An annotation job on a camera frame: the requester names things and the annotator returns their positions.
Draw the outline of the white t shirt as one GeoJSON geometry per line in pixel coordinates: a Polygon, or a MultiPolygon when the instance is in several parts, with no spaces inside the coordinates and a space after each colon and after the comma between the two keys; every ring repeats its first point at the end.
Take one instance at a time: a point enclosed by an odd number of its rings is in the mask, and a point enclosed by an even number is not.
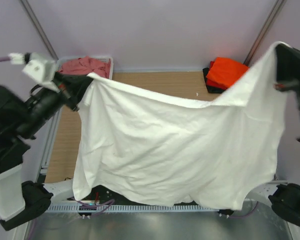
{"type": "Polygon", "coordinates": [[[76,200],[102,185],[158,206],[195,201],[240,210],[272,180],[287,96],[274,89],[277,55],[267,52],[212,101],[149,91],[90,73],[79,103],[76,200]]]}

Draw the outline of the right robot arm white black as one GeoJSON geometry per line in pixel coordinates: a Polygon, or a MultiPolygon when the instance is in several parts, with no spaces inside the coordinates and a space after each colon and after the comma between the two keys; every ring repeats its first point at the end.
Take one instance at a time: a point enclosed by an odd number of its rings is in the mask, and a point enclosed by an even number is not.
{"type": "Polygon", "coordinates": [[[293,93],[300,116],[300,50],[284,42],[275,42],[245,75],[255,78],[251,95],[244,110],[259,123],[252,136],[256,167],[264,178],[254,180],[248,197],[269,206],[283,220],[300,227],[300,185],[280,183],[270,192],[258,193],[269,186],[278,164],[278,147],[285,128],[287,94],[293,93]]]}

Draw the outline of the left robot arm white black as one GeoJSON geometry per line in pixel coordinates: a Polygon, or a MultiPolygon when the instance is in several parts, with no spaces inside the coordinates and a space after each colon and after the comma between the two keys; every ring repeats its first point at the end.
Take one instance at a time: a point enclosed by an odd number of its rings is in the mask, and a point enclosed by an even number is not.
{"type": "Polygon", "coordinates": [[[34,140],[63,106],[77,112],[92,81],[86,75],[56,72],[52,79],[56,90],[37,84],[27,101],[0,85],[0,224],[6,231],[42,215],[53,197],[41,183],[22,182],[23,155],[30,149],[24,141],[34,140]]]}

